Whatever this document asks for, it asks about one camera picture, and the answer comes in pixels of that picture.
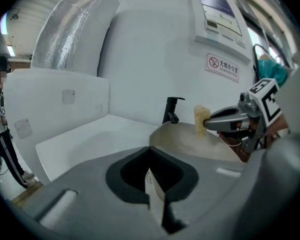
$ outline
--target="teal fabric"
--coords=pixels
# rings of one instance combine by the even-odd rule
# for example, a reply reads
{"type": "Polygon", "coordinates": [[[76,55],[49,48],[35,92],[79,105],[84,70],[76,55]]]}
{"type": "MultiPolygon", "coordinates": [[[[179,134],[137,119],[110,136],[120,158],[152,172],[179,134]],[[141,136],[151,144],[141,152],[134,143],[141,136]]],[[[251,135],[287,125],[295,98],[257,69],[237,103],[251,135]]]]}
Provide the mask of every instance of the teal fabric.
{"type": "Polygon", "coordinates": [[[273,60],[259,59],[258,65],[260,79],[273,78],[276,80],[279,87],[281,87],[287,80],[288,75],[286,69],[273,60]]]}

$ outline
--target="screen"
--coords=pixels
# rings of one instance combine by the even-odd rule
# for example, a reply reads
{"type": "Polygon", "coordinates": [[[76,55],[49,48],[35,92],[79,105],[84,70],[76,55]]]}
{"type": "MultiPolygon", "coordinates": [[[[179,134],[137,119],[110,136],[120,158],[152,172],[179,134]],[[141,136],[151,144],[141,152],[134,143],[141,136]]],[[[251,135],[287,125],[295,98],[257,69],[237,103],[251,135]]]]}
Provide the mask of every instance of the screen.
{"type": "Polygon", "coordinates": [[[208,26],[211,26],[211,27],[214,27],[214,28],[218,28],[217,24],[212,22],[212,21],[209,21],[207,20],[206,23],[208,24],[208,26]]]}

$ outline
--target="white sneaker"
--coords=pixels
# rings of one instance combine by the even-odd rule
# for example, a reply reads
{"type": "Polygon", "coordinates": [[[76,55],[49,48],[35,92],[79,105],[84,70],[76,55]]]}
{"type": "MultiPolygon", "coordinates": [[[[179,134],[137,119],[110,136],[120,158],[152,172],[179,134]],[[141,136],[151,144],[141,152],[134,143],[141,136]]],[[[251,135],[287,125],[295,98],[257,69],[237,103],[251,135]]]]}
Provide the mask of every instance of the white sneaker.
{"type": "Polygon", "coordinates": [[[22,175],[22,178],[24,180],[29,180],[31,178],[33,178],[35,175],[33,173],[29,173],[27,171],[24,171],[23,175],[22,175]]]}

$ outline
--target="white wall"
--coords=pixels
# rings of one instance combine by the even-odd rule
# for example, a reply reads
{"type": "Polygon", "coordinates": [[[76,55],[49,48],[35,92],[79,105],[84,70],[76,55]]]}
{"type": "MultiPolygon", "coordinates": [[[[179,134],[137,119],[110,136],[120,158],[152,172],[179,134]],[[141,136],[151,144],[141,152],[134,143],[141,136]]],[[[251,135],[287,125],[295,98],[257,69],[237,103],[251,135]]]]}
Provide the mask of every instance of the white wall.
{"type": "Polygon", "coordinates": [[[4,84],[6,118],[15,144],[31,171],[49,179],[36,144],[108,114],[109,82],[96,76],[54,69],[17,70],[4,84]],[[63,104],[62,91],[74,90],[74,103],[63,104]],[[32,134],[20,138],[15,122],[28,119],[32,134]]]}
{"type": "MultiPolygon", "coordinates": [[[[194,42],[191,0],[119,0],[108,30],[98,76],[110,82],[110,114],[160,125],[168,96],[185,98],[176,114],[194,123],[193,108],[218,110],[238,103],[240,92],[253,84],[252,61],[243,61],[194,42]],[[239,82],[205,70],[206,54],[239,65],[239,82]]],[[[241,28],[246,48],[252,43],[247,25],[233,0],[228,0],[241,28]]]]}

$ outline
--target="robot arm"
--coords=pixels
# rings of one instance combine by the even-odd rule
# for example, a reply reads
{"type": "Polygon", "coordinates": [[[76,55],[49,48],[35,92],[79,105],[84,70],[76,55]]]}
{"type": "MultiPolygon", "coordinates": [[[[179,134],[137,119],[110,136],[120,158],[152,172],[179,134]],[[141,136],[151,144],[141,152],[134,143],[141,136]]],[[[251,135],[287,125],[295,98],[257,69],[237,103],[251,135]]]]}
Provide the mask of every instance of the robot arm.
{"type": "Polygon", "coordinates": [[[267,128],[282,114],[275,100],[278,90],[275,79],[264,78],[241,93],[237,105],[213,113],[203,124],[209,130],[226,133],[225,137],[240,140],[242,148],[251,153],[267,128]],[[257,122],[255,129],[249,128],[251,120],[257,122]]]}

